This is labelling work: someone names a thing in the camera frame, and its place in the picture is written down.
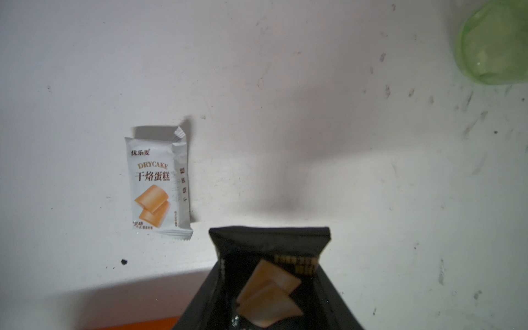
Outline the white drycake cookie packet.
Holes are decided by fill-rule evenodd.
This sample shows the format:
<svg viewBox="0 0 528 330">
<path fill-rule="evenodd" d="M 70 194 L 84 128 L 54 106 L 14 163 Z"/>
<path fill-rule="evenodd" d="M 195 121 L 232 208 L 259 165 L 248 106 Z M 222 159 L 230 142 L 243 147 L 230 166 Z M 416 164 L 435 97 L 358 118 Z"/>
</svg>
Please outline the white drycake cookie packet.
<svg viewBox="0 0 528 330">
<path fill-rule="evenodd" d="M 188 185 L 188 141 L 184 129 L 173 128 L 167 137 L 153 134 L 126 137 L 131 191 L 132 226 L 189 240 L 191 208 Z"/>
</svg>

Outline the orange storage box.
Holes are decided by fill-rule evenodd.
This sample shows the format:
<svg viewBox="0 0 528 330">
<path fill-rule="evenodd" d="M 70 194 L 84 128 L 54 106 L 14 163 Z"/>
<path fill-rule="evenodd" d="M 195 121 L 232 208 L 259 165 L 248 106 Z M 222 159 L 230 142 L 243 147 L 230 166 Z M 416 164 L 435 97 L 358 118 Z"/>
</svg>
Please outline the orange storage box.
<svg viewBox="0 0 528 330">
<path fill-rule="evenodd" d="M 139 323 L 130 323 L 105 327 L 97 330 L 171 330 L 180 319 L 179 316 L 159 320 L 149 320 Z"/>
</svg>

